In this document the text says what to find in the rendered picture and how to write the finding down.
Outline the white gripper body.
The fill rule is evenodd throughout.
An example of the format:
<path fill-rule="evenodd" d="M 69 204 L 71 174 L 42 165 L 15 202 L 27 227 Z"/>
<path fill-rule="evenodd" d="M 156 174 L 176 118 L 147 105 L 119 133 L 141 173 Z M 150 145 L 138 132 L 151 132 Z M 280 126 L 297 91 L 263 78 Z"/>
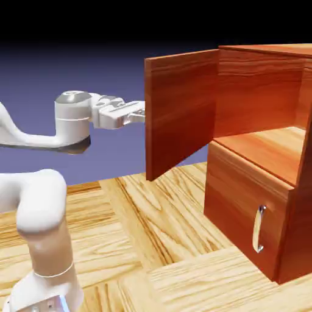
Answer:
<path fill-rule="evenodd" d="M 125 125 L 129 114 L 130 110 L 126 106 L 93 107 L 93 126 L 95 129 L 119 129 Z"/>

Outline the reddish wooden door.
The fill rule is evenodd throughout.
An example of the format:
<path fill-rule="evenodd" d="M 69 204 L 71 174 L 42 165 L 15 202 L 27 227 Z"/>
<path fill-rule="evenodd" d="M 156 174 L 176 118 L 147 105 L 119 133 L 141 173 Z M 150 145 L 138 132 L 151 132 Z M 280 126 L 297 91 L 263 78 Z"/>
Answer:
<path fill-rule="evenodd" d="M 213 138 L 218 65 L 217 49 L 145 59 L 148 181 L 157 179 Z"/>
<path fill-rule="evenodd" d="M 293 187 L 217 142 L 208 147 L 204 215 L 270 280 L 277 280 L 279 252 Z M 255 214 L 265 205 L 263 250 L 252 247 Z"/>

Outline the reddish wooden cabinet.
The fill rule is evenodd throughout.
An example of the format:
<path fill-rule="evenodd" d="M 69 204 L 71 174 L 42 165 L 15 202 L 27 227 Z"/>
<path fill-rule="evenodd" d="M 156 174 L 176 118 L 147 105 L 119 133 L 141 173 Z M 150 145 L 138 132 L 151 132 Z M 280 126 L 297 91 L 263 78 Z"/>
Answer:
<path fill-rule="evenodd" d="M 312 273 L 312 43 L 220 46 L 212 142 L 294 188 L 273 282 Z"/>

